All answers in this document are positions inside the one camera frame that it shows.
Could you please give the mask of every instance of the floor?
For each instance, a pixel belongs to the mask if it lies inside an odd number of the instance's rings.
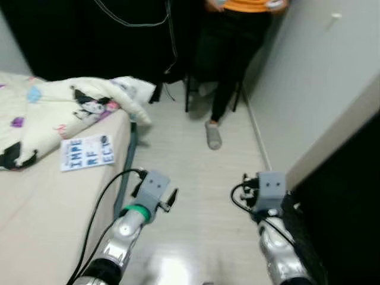
[[[159,210],[142,231],[121,284],[271,284],[256,225],[229,198],[244,172],[264,169],[246,105],[227,114],[222,148],[213,151],[204,129],[212,97],[195,96],[186,114],[183,84],[169,90],[175,102],[163,92],[159,103],[147,106],[154,126],[139,130],[134,166],[168,175],[166,195],[175,187],[179,194],[171,212]],[[130,178],[128,192],[136,182]]]

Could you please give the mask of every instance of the gray slipper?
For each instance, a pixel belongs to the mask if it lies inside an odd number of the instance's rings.
[[[205,123],[207,144],[212,150],[218,150],[221,147],[221,137],[218,130],[218,125],[207,121]]]

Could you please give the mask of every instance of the black pants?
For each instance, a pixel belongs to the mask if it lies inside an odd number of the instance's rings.
[[[269,13],[224,10],[210,13],[195,51],[193,75],[200,81],[218,81],[212,120],[218,121],[243,79],[252,57],[261,47],[270,25]]]

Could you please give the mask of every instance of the card with text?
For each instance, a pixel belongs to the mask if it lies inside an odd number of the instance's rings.
[[[61,141],[61,170],[77,170],[115,162],[109,135]]]

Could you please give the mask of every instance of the baseboard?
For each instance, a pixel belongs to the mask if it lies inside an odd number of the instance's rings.
[[[259,126],[257,124],[257,120],[256,120],[256,117],[255,117],[255,112],[254,112],[254,109],[253,109],[253,107],[251,105],[251,101],[249,100],[249,98],[247,96],[247,93],[246,93],[244,85],[242,86],[242,94],[243,94],[243,98],[244,98],[244,100],[245,100],[245,102],[247,104],[249,117],[251,119],[252,126],[253,126],[254,131],[255,131],[256,139],[257,139],[258,144],[259,144],[259,149],[260,149],[260,152],[261,152],[261,155],[262,155],[262,159],[263,159],[264,164],[265,164],[265,168],[267,170],[272,170],[271,162],[269,160],[268,153],[267,153],[267,151],[265,149],[265,145],[264,145],[264,142],[262,140],[260,129],[259,129]]]

